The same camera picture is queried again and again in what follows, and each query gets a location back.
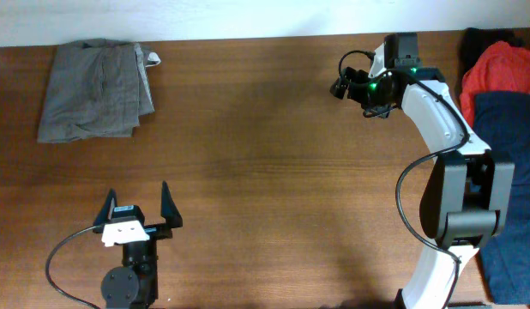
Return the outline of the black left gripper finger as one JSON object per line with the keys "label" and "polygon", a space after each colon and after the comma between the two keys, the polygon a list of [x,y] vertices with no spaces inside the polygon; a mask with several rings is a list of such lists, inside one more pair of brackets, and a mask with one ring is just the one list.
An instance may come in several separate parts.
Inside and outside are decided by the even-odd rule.
{"label": "black left gripper finger", "polygon": [[166,225],[169,228],[179,228],[183,226],[183,218],[172,199],[172,194],[165,181],[162,182],[161,186],[160,215],[165,219]]}
{"label": "black left gripper finger", "polygon": [[93,233],[103,233],[104,226],[111,219],[113,210],[117,207],[117,194],[113,189],[108,191],[105,202],[93,221]]}

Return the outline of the grey shorts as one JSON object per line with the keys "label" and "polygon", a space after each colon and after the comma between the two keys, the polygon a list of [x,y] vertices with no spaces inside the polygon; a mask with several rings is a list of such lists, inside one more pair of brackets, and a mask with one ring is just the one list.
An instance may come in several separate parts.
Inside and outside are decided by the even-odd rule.
{"label": "grey shorts", "polygon": [[37,141],[130,137],[154,112],[147,68],[161,59],[137,42],[86,39],[60,45],[51,67]]}

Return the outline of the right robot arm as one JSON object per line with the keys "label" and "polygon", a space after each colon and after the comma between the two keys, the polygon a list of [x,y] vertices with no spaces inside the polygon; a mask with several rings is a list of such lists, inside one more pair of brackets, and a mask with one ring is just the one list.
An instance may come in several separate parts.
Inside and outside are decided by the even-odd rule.
{"label": "right robot arm", "polygon": [[395,203],[407,222],[401,203],[403,181],[415,167],[433,161],[419,206],[423,231],[406,225],[424,249],[393,306],[449,307],[469,260],[504,229],[514,163],[473,132],[452,101],[447,83],[432,68],[391,69],[373,76],[346,67],[330,92],[360,103],[367,118],[384,118],[401,109],[418,128],[430,152],[403,170],[395,185]]}

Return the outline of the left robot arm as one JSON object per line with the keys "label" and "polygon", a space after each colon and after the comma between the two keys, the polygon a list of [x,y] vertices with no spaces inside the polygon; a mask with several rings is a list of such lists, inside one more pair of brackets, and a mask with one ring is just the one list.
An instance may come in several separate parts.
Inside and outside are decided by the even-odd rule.
{"label": "left robot arm", "polygon": [[110,190],[94,219],[94,231],[106,247],[122,247],[122,264],[109,270],[100,291],[107,308],[148,309],[159,296],[157,242],[172,237],[183,225],[166,182],[161,185],[160,216],[163,222],[147,225],[139,206],[117,204]]}

